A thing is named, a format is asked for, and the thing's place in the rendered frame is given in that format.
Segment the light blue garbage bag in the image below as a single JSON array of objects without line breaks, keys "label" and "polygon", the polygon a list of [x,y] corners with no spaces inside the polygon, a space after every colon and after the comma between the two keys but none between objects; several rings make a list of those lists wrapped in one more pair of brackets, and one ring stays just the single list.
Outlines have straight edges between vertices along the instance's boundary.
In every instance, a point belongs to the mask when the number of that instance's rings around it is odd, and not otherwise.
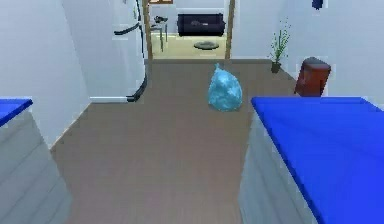
[{"label": "light blue garbage bag", "polygon": [[208,88],[208,104],[218,111],[238,110],[242,104],[242,88],[238,79],[230,72],[215,64]]}]

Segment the grey round floor cushion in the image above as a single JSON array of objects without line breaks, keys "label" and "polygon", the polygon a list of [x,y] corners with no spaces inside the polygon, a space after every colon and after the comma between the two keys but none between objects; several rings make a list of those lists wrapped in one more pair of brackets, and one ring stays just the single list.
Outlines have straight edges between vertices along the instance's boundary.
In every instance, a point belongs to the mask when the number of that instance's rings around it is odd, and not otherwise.
[{"label": "grey round floor cushion", "polygon": [[200,50],[214,50],[219,47],[216,42],[201,41],[194,44],[194,47]]}]

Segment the black sofa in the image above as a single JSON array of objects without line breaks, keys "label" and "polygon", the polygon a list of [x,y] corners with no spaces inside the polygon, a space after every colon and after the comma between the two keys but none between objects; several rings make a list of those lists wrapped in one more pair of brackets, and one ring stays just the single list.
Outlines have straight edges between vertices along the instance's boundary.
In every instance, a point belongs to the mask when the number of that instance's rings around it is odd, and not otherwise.
[{"label": "black sofa", "polygon": [[179,14],[180,36],[222,36],[225,30],[223,14]]}]

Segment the grey side table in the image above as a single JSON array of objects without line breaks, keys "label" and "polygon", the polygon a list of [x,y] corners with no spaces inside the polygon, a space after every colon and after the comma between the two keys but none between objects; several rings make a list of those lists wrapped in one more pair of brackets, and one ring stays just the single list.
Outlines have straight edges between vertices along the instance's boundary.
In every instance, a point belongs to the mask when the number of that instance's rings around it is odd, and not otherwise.
[{"label": "grey side table", "polygon": [[151,31],[158,31],[160,34],[160,49],[164,51],[164,42],[168,41],[168,19],[166,17],[155,16]]}]

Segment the white fridge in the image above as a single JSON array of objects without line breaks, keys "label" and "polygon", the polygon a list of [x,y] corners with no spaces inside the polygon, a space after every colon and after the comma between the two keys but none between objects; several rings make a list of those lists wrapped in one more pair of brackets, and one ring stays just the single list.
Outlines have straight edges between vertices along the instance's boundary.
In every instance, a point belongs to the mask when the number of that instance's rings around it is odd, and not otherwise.
[{"label": "white fridge", "polygon": [[[62,0],[93,103],[125,103],[144,80],[142,0]],[[116,36],[140,23],[139,28]]]}]

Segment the green house plant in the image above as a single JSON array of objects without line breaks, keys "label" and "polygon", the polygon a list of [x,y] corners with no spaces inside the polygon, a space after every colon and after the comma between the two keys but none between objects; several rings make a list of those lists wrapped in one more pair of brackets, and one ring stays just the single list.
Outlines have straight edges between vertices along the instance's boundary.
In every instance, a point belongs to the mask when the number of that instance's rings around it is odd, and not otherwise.
[{"label": "green house plant", "polygon": [[290,39],[290,28],[291,25],[288,21],[280,22],[279,30],[273,34],[273,40],[271,43],[272,52],[270,53],[270,56],[272,57],[272,73],[279,72],[281,68],[280,60],[282,57],[286,56],[285,50]]}]

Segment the red brown bin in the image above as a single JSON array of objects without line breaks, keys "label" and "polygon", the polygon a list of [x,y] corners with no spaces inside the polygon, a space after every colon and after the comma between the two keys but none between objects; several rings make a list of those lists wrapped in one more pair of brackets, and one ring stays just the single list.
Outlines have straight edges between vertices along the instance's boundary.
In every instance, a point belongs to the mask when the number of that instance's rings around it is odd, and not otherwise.
[{"label": "red brown bin", "polygon": [[331,66],[315,57],[306,58],[299,72],[295,94],[304,97],[320,97],[331,72]]}]

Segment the blue top white cabinet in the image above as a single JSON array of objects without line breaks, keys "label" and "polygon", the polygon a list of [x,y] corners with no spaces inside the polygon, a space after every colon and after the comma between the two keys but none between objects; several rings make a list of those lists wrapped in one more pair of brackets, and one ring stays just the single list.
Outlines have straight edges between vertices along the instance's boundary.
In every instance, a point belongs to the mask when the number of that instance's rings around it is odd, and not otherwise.
[{"label": "blue top white cabinet", "polygon": [[361,97],[254,97],[243,224],[384,224],[384,110]]},{"label": "blue top white cabinet", "polygon": [[0,224],[65,224],[72,196],[30,99],[0,99]]}]

